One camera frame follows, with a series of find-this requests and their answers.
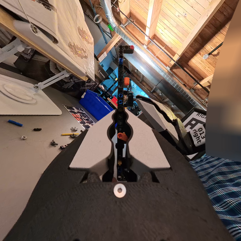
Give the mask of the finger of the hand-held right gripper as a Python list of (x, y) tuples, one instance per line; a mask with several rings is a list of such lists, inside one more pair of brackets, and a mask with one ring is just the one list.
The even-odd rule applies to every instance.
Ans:
[[(142, 95), (137, 95), (136, 100), (142, 100), (149, 104), (154, 105), (158, 115), (164, 122), (164, 125), (167, 127), (167, 130), (165, 130), (165, 131), (168, 131), (170, 133), (170, 135), (174, 138), (174, 140), (177, 140), (177, 141), (179, 140), (178, 133), (174, 126), (174, 120), (177, 119), (177, 117), (167, 106), (165, 106), (164, 104), (162, 104), (158, 101), (155, 101), (151, 98), (144, 97)], [(142, 111), (141, 111), (141, 114), (138, 116), (138, 118), (153, 129), (152, 125), (146, 119), (146, 117), (144, 116)]]
[(139, 99), (137, 99), (136, 102), (140, 107), (141, 111), (143, 112), (144, 116), (146, 117), (146, 119), (150, 122), (150, 124), (156, 131), (162, 132), (167, 130), (167, 127), (164, 125), (164, 122), (158, 115), (154, 105)]

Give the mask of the white instruction booklet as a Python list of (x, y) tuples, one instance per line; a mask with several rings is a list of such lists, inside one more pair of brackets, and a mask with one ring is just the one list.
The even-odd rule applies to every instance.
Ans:
[(94, 40), (79, 1), (3, 0), (1, 6), (30, 23), (35, 34), (42, 32), (95, 80)]

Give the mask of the blue plaid shirt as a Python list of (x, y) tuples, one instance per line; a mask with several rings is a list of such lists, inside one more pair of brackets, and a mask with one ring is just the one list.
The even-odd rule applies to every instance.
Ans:
[(241, 162), (204, 155), (189, 162), (230, 235), (241, 240)]

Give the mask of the blue long lego pin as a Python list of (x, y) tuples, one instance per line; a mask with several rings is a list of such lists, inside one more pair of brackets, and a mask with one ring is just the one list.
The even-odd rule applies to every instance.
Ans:
[(16, 126), (19, 126), (19, 127), (22, 127), (23, 126), (23, 124), (21, 124), (21, 123), (19, 123), (19, 122), (16, 122), (16, 121), (13, 121), (13, 120), (8, 120), (8, 123), (11, 123), (11, 124), (13, 124), (13, 125), (16, 125)]

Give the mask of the lego vehicle chassis assembly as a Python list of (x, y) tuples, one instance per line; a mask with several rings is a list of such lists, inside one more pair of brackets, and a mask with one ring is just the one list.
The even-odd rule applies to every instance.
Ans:
[(127, 113), (125, 107), (133, 107), (134, 97), (133, 93), (124, 88), (127, 88), (130, 79), (124, 77), (126, 72), (129, 72), (123, 65), (124, 54), (133, 54), (133, 45), (121, 45), (119, 47), (119, 65), (118, 65), (118, 85), (117, 85), (117, 113), (115, 115), (116, 129), (117, 129), (117, 143), (115, 145), (117, 150), (117, 180), (128, 180), (128, 158), (123, 154), (125, 144), (131, 136), (131, 128), (127, 123)]

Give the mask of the lego sticker sheet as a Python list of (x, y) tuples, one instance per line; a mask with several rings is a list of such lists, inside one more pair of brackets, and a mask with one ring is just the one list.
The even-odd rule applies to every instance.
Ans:
[(80, 107), (63, 105), (71, 116), (79, 123), (83, 130), (88, 130), (95, 122), (93, 119)]

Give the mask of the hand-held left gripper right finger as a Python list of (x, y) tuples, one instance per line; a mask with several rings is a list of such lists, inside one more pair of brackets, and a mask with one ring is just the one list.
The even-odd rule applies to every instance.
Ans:
[(127, 142), (130, 169), (138, 176), (146, 172), (169, 170), (170, 164), (152, 128), (129, 110), (126, 110), (126, 114), (126, 122), (131, 128), (131, 136)]

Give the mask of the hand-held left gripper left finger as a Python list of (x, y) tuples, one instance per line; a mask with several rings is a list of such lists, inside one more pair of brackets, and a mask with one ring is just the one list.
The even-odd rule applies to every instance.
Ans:
[(89, 128), (69, 166), (71, 170), (95, 172), (99, 176), (108, 171), (108, 160), (114, 156), (115, 113), (113, 110)]

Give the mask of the blue storage bin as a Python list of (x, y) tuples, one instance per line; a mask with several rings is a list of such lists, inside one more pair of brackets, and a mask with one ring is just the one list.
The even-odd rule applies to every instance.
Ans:
[(99, 97), (97, 93), (87, 90), (83, 98), (79, 103), (97, 120), (101, 120), (103, 117), (113, 111), (113, 108)]

